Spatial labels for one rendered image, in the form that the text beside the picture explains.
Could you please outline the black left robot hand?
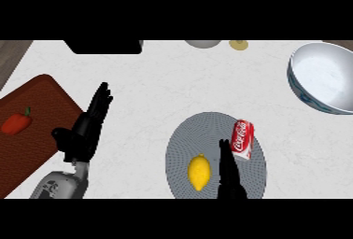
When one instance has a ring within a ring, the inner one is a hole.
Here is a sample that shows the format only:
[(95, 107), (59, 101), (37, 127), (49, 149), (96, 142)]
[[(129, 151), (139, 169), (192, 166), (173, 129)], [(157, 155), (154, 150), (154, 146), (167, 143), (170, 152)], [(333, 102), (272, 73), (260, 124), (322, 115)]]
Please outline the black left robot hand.
[(58, 150), (65, 153), (64, 162), (89, 162), (93, 158), (102, 124), (114, 99), (108, 87), (108, 83), (102, 82), (89, 109), (80, 114), (73, 128), (55, 128), (52, 130)]

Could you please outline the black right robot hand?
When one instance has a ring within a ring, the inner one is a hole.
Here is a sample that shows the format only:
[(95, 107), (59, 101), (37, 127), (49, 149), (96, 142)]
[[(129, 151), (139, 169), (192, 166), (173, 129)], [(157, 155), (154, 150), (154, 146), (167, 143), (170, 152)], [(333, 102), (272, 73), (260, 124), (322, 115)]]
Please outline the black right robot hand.
[(240, 184), (240, 169), (231, 149), (229, 140), (219, 140), (220, 159), (219, 159), (219, 198), (247, 199), (247, 192)]

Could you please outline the yellow lemon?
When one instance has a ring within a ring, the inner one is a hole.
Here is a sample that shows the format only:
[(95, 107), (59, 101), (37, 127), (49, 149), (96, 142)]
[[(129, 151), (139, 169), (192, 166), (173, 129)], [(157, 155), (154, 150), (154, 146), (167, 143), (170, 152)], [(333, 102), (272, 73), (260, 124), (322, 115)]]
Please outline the yellow lemon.
[(188, 166), (188, 179), (197, 191), (203, 191), (211, 178), (213, 170), (211, 164), (200, 153), (189, 162)]

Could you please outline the round grey placemat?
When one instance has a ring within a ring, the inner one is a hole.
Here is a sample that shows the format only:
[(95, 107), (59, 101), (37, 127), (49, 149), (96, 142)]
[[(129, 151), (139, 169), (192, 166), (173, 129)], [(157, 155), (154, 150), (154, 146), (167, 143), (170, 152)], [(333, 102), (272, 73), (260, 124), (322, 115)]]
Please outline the round grey placemat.
[[(219, 112), (203, 112), (188, 118), (172, 135), (166, 152), (166, 175), (177, 199), (216, 199), (219, 196), (219, 140), (232, 139), (237, 119)], [(211, 164), (211, 178), (201, 191), (188, 179), (191, 159), (203, 154)], [(260, 199), (266, 188), (266, 161), (259, 140), (254, 140), (251, 160), (237, 160), (240, 183), (247, 197)]]

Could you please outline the white and blue bowl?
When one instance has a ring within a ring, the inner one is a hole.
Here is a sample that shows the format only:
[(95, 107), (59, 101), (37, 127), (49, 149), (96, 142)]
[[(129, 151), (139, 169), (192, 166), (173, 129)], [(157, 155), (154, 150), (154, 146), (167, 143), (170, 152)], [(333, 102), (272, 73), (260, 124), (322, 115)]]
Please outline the white and blue bowl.
[(287, 78), (300, 100), (316, 110), (353, 115), (353, 51), (325, 42), (300, 46), (290, 57)]

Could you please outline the brown cutting board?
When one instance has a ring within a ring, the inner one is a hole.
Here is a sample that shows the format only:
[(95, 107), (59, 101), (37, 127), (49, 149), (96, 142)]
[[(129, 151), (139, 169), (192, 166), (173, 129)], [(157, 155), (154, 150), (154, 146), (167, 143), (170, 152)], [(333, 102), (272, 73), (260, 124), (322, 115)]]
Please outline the brown cutting board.
[[(31, 125), (16, 135), (2, 132), (15, 113), (31, 108)], [(34, 77), (0, 99), (0, 199), (5, 199), (56, 153), (52, 129), (71, 129), (83, 110), (50, 75)]]

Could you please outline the red soda can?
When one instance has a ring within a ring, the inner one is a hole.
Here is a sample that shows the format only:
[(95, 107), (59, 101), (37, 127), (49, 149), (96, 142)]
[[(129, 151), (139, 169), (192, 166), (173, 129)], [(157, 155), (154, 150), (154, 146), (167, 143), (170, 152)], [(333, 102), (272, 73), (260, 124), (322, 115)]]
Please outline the red soda can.
[(240, 119), (235, 123), (231, 149), (235, 157), (247, 161), (251, 159), (254, 147), (254, 125), (250, 121)]

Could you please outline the red bell pepper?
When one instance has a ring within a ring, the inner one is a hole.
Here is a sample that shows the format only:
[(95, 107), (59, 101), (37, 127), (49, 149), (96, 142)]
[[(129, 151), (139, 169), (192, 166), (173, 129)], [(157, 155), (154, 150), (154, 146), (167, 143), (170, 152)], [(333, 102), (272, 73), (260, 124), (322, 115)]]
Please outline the red bell pepper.
[(31, 126), (31, 108), (25, 108), (25, 113), (11, 115), (2, 125), (2, 132), (9, 135), (19, 134)]

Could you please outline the black appliance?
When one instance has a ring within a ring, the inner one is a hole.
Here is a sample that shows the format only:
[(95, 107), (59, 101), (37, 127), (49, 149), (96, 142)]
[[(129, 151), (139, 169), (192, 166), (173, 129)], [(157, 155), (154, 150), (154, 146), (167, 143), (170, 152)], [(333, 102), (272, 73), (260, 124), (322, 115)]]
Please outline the black appliance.
[(139, 54), (142, 40), (67, 40), (76, 54)]

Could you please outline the grey round object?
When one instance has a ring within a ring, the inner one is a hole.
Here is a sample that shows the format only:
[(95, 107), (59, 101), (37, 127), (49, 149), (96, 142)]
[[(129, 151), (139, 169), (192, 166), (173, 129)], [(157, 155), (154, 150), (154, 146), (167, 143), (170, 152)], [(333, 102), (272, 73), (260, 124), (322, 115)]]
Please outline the grey round object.
[(188, 40), (186, 43), (198, 49), (210, 49), (220, 43), (220, 41), (219, 40)]

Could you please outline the pale yellow round object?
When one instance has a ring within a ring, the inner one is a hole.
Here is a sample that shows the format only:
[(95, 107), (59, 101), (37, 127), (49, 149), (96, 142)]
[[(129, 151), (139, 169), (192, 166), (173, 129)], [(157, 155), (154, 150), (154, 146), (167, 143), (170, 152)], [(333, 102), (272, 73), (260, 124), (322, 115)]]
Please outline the pale yellow round object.
[(248, 48), (248, 42), (245, 40), (231, 40), (229, 45), (235, 50), (245, 50)]

